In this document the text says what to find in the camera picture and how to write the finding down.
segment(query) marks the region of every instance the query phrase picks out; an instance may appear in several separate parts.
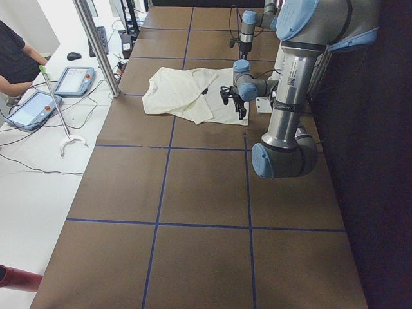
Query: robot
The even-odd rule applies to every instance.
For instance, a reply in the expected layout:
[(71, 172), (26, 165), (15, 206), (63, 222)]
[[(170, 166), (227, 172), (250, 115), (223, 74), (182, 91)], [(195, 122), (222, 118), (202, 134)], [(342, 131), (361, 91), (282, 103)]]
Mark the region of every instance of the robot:
[[(298, 177), (310, 173), (317, 162), (316, 144), (300, 124), (314, 67), (320, 55), (369, 46), (378, 31), (379, 0), (265, 0), (263, 14), (243, 14), (240, 60), (233, 65), (233, 86), (221, 87), (225, 104), (233, 99), (239, 119), (244, 102), (267, 97), (272, 106), (268, 131), (252, 148), (252, 163), (262, 178)], [(268, 80), (250, 73), (247, 54), (252, 50), (255, 27), (276, 31), (281, 40), (275, 68)]]

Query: red cylinder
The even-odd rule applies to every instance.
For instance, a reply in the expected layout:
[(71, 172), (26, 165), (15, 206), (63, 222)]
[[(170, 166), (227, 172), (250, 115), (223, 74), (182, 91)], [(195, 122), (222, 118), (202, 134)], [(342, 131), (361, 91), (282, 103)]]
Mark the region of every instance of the red cylinder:
[(39, 274), (8, 266), (0, 266), (0, 288), (37, 292), (42, 278), (43, 276)]

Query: white cloth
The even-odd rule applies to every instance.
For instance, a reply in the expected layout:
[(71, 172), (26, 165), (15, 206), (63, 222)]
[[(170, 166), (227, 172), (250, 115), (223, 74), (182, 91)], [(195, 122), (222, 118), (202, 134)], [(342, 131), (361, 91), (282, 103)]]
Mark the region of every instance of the white cloth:
[(143, 96), (147, 114), (169, 113), (195, 124), (219, 122), (247, 126), (248, 113), (243, 120), (235, 112), (233, 101), (224, 105), (220, 87), (232, 84), (232, 69), (175, 70), (160, 68), (149, 79), (149, 90)]

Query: digital display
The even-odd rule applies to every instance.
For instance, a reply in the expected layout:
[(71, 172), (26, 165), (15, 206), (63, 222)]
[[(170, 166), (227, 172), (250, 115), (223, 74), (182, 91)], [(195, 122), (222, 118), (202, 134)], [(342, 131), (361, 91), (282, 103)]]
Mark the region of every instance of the digital display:
[(29, 101), (24, 103), (13, 115), (8, 119), (16, 124), (27, 126), (31, 124), (42, 111), (44, 107), (49, 105), (54, 107), (52, 98), (45, 93), (36, 93)]
[(87, 68), (69, 68), (64, 75), (59, 87), (55, 90), (58, 93), (79, 92), (84, 78), (88, 72)]

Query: dark wall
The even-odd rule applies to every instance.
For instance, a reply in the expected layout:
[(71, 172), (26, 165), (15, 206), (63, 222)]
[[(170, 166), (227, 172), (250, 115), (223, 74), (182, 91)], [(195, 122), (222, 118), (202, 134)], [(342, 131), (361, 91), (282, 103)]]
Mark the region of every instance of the dark wall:
[(265, 0), (152, 0), (155, 6), (204, 6), (230, 8), (236, 5), (238, 8), (262, 8)]
[(312, 104), (370, 309), (412, 308), (411, 13), (383, 1), (377, 42), (333, 56)]

